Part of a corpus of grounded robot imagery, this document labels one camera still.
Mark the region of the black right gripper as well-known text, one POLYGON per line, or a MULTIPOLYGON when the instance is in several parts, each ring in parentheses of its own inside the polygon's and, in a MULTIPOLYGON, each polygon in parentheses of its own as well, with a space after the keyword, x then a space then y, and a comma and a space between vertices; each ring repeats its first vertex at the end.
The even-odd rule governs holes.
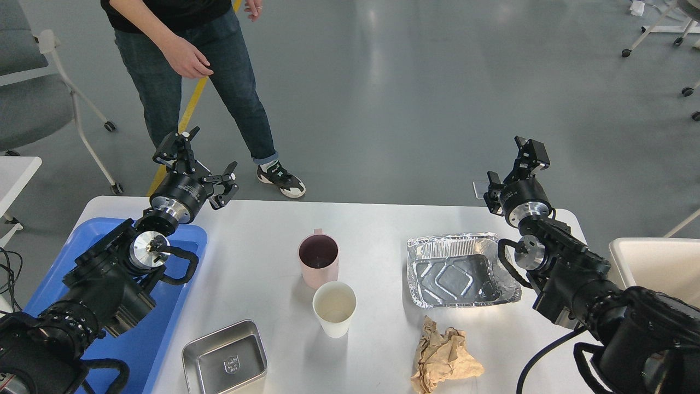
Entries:
POLYGON ((488 211, 504 217, 513 228, 528 217, 549 217, 553 207, 536 172, 550 167, 550 158, 542 142, 515 136, 518 154, 509 175, 501 182, 499 174, 488 171, 488 193, 483 197, 488 211))

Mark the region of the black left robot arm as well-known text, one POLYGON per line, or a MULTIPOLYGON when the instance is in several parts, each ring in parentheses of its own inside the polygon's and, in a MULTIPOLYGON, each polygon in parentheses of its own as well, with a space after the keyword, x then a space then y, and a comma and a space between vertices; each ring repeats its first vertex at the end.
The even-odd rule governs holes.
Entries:
POLYGON ((98 338, 118 337, 137 326, 154 308, 151 292, 158 282, 184 285, 199 258, 175 247, 168 237, 191 223, 205 202, 223 208, 238 190, 237 162, 214 175, 196 159, 191 142, 199 127, 170 133, 153 160, 167 174, 150 197, 150 207, 135 221, 126 219, 75 259, 63 277, 67 293, 37 317, 11 312, 2 317, 3 393, 74 393, 94 390, 87 382, 93 369, 115 369, 108 393, 120 393, 130 370, 113 358, 85 360, 98 338))

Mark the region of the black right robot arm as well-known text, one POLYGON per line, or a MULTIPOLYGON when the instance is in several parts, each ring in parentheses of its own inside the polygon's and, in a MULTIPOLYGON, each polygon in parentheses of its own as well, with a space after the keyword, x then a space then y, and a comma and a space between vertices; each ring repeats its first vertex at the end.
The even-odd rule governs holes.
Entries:
POLYGON ((610 262, 588 249, 558 221, 536 179, 550 166, 543 143, 515 137, 518 155, 503 181, 490 171, 483 195, 489 211, 520 232, 498 241, 498 259, 537 294, 533 309, 571 332, 530 359, 528 372, 558 345, 590 333, 598 345, 576 343, 580 376, 594 393, 697 393, 698 308, 662 292, 608 279, 610 262))

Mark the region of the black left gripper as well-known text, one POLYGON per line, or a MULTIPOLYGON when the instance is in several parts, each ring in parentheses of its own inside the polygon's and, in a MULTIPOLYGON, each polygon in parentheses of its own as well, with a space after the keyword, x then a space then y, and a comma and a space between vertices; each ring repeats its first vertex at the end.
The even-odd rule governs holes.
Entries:
POLYGON ((190 131, 173 132, 162 140, 153 154, 153 162, 166 166, 165 179, 150 196, 150 216, 164 217, 177 224, 190 224, 209 202, 214 210, 225 207, 238 191, 235 183, 237 160, 231 162, 222 175, 205 175, 192 178, 200 170, 195 159, 191 140, 200 131, 196 126, 190 131))

